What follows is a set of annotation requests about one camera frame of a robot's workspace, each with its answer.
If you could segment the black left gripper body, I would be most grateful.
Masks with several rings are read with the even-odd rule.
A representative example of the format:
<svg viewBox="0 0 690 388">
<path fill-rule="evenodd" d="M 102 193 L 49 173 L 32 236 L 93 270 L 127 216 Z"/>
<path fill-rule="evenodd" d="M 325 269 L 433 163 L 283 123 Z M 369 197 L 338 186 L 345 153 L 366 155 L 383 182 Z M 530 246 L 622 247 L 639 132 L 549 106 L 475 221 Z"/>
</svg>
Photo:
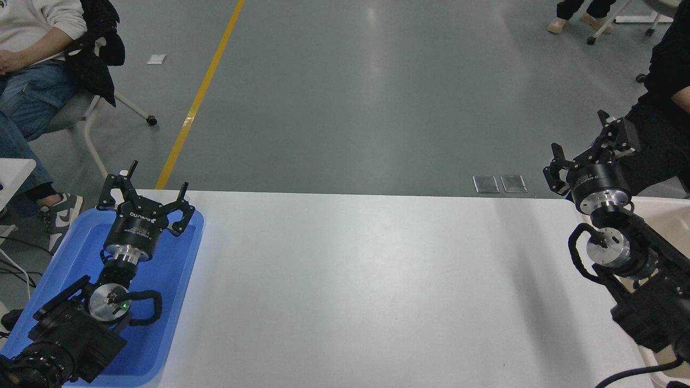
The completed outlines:
<svg viewBox="0 0 690 388">
<path fill-rule="evenodd" d="M 161 211 L 160 202 L 134 204 L 123 202 L 116 209 L 116 218 L 103 244 L 105 250 L 114 254 L 119 246 L 132 246 L 144 254 L 153 254 L 168 226 L 168 218 Z"/>
</svg>

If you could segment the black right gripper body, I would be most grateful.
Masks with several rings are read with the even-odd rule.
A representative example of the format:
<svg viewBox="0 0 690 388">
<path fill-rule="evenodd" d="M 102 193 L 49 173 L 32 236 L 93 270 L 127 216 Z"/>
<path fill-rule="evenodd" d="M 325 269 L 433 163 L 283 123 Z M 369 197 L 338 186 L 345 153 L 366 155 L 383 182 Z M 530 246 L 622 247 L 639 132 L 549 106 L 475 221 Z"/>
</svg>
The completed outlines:
<svg viewBox="0 0 690 388">
<path fill-rule="evenodd" d="M 628 205 L 629 185 L 615 162 L 593 160 L 570 162 L 566 174 L 569 193 L 566 199 L 575 205 Z"/>
</svg>

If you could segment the person's hand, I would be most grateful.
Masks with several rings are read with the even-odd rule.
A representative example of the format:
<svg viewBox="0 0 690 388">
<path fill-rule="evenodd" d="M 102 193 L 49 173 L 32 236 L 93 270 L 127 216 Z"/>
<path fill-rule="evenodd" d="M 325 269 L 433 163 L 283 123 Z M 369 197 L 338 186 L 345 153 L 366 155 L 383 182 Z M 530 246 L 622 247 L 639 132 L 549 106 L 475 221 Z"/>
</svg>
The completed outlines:
<svg viewBox="0 0 690 388">
<path fill-rule="evenodd" d="M 14 73 L 22 68 L 25 68 L 30 64 L 27 61 L 27 57 L 24 52 L 12 52 L 12 51 L 1 51 L 1 76 L 5 76 L 9 73 Z"/>
</svg>

